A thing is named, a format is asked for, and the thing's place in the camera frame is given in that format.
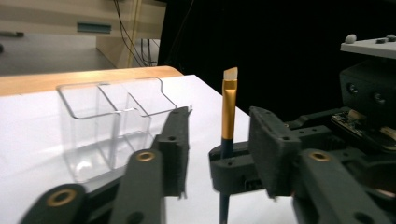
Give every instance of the cable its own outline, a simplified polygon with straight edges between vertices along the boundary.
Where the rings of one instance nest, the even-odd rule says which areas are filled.
[[[176,37],[175,37],[175,41],[173,42],[172,47],[171,47],[170,50],[169,50],[169,57],[170,57],[170,55],[173,53],[174,48],[175,48],[175,45],[176,45],[176,43],[177,43],[177,42],[179,41],[179,39],[180,39],[181,31],[184,29],[184,25],[185,25],[185,23],[186,23],[187,18],[188,18],[189,15],[190,15],[190,12],[191,12],[193,3],[194,3],[194,0],[191,0],[189,10],[187,11],[186,16],[184,17],[183,22],[182,22],[181,25],[180,25],[180,29],[177,31],[177,35],[176,35]]]
[[[143,51],[143,39],[140,39],[140,53],[142,55],[143,63],[145,64],[145,66],[152,66],[152,64],[156,62],[152,61],[151,59],[151,48],[149,45],[150,39],[147,39],[147,41],[148,41],[148,60],[145,59],[146,55],[145,52]]]
[[[122,19],[121,19],[121,15],[120,15],[119,0],[113,0],[113,2],[114,2],[114,5],[116,6],[117,14],[118,14],[118,16],[119,16],[119,21],[120,21],[120,32],[121,32],[122,41],[124,42],[126,48],[127,48],[127,49],[132,53],[132,55],[134,56],[134,59],[136,60],[137,64],[139,64],[139,66],[141,67],[142,65],[141,65],[140,62],[143,62],[143,59],[142,59],[142,58],[139,56],[139,54],[137,53],[136,47],[134,46],[134,42],[132,41],[131,37],[128,35],[128,32],[126,31],[126,29],[125,29],[125,27],[124,27],[124,25],[123,25],[123,23],[122,23]],[[137,60],[136,55],[133,53],[133,51],[131,50],[131,48],[129,48],[128,44],[126,43],[125,38],[124,38],[124,36],[123,36],[123,32],[125,32],[125,34],[128,36],[128,39],[129,39],[131,45],[134,47],[134,50],[136,51],[137,57],[139,58],[140,62],[139,62],[139,60]]]
[[[159,44],[157,44],[157,42],[155,42],[154,40],[151,40],[155,45],[157,45],[157,47],[159,48],[160,47],[160,45]]]

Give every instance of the floor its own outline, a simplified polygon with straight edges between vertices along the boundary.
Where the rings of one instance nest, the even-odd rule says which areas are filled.
[[[156,65],[159,43],[154,39],[137,41],[134,55],[144,61],[133,60],[131,67]],[[116,68],[96,48],[94,36],[0,32],[0,44],[0,76]]]

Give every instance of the transparent plastic cup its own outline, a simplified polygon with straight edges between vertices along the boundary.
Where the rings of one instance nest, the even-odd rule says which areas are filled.
[[[87,182],[126,165],[150,148],[168,113],[177,106],[156,77],[57,87],[64,159],[76,182]]]

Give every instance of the black metal bracket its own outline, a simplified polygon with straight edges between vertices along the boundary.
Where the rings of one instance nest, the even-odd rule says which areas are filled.
[[[248,141],[235,143],[228,159],[220,159],[219,147],[209,152],[214,189],[228,195],[266,189],[270,198],[293,197],[301,224],[396,223],[396,154],[366,155],[353,147],[356,138],[345,138],[339,134],[345,130],[331,122],[333,113],[345,112],[283,122],[251,107]]]
[[[164,197],[180,198],[186,191],[190,112],[171,111],[151,148],[130,156],[122,177],[89,193],[76,183],[50,189],[21,224],[164,224]]]

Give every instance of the black curtain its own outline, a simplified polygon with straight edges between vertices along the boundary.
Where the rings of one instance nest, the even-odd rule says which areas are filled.
[[[221,93],[223,71],[238,67],[237,106],[282,120],[341,107],[339,74],[365,59],[340,51],[396,34],[396,4],[378,0],[169,0],[159,65],[194,74]]]

